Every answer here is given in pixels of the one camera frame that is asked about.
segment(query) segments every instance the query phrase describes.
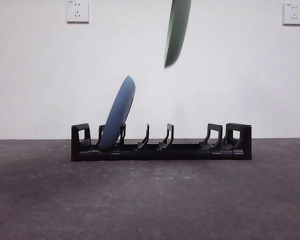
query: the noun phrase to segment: green plate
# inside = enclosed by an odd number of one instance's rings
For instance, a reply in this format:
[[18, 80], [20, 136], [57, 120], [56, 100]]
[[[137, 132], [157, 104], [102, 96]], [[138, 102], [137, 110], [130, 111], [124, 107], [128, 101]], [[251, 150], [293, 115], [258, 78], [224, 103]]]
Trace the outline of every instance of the green plate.
[[174, 64], [180, 55], [187, 31], [190, 7], [191, 0], [172, 0], [164, 67]]

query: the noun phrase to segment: wall socket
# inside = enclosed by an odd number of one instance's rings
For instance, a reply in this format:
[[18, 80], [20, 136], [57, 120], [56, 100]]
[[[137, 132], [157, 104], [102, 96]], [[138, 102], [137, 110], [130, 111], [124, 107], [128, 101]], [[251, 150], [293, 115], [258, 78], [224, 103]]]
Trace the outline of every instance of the wall socket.
[[89, 23], [89, 1], [68, 0], [66, 3], [66, 21], [68, 24]]
[[283, 25], [300, 25], [300, 2], [283, 4]]

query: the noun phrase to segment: concrete floor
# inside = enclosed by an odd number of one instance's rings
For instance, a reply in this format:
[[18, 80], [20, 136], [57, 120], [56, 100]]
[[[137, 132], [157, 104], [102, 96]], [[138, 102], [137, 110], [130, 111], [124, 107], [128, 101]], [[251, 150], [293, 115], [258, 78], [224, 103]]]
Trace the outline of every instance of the concrete floor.
[[300, 139], [253, 160], [70, 162], [69, 140], [0, 140], [0, 240], [300, 240]]

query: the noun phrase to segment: black plastic rack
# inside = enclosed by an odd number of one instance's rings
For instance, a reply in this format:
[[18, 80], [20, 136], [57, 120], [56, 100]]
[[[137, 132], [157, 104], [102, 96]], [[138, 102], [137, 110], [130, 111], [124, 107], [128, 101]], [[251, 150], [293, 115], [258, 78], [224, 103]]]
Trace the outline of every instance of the black plastic rack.
[[[195, 144], [174, 143], [174, 126], [167, 124], [166, 137], [158, 143], [149, 143], [149, 124], [146, 125], [145, 138], [137, 144], [125, 144], [126, 124], [120, 129], [120, 138], [115, 147], [99, 150], [99, 143], [104, 130], [99, 126], [98, 142], [91, 143], [88, 123], [71, 127], [71, 161], [121, 161], [121, 160], [251, 160], [251, 125], [228, 123], [223, 136], [222, 125], [208, 124], [207, 136]], [[211, 130], [218, 132], [214, 144], [208, 143]], [[79, 139], [79, 131], [84, 131], [84, 139]], [[234, 131], [240, 132], [239, 139], [234, 138]]]

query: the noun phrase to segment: blue plate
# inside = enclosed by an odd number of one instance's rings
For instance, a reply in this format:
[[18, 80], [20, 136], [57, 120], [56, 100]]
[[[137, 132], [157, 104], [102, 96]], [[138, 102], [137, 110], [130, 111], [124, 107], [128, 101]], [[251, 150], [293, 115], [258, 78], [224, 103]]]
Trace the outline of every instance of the blue plate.
[[134, 80], [127, 76], [123, 81], [113, 102], [112, 108], [104, 125], [100, 150], [114, 148], [120, 135], [121, 125], [126, 122], [132, 102], [134, 100], [136, 85]]

